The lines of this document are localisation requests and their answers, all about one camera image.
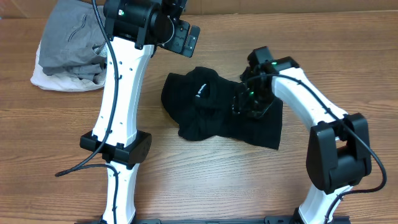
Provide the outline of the black t-shirt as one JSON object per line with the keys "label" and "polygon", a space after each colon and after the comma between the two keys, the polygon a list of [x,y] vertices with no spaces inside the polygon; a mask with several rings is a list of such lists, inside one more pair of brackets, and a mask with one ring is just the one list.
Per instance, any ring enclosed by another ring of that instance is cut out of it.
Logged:
{"label": "black t-shirt", "polygon": [[188,141],[221,136],[278,150],[283,102],[274,100],[260,119],[233,114],[238,82],[222,78],[210,68],[195,67],[186,75],[168,74],[161,101],[179,125],[178,135]]}

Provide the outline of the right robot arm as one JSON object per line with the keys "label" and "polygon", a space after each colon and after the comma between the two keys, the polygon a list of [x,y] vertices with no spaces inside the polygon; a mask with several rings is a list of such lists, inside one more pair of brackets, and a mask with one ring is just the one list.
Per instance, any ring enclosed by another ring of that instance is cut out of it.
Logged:
{"label": "right robot arm", "polygon": [[291,107],[309,132],[306,169],[312,185],[291,216],[268,216],[265,223],[349,223],[334,211],[361,179],[371,173],[368,123],[328,100],[292,57],[274,59],[268,47],[253,50],[240,76],[232,110],[260,120],[273,103]]}

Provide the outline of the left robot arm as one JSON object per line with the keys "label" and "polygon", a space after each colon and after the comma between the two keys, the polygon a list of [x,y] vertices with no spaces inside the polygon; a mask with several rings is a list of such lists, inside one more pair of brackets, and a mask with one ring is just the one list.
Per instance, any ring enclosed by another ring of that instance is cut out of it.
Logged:
{"label": "left robot arm", "polygon": [[134,223],[137,171],[152,136],[137,129],[144,74],[157,47],[192,57],[200,28],[180,19],[187,0],[106,1],[102,28],[108,42],[101,109],[80,146],[101,154],[108,171],[106,208],[100,223]]}

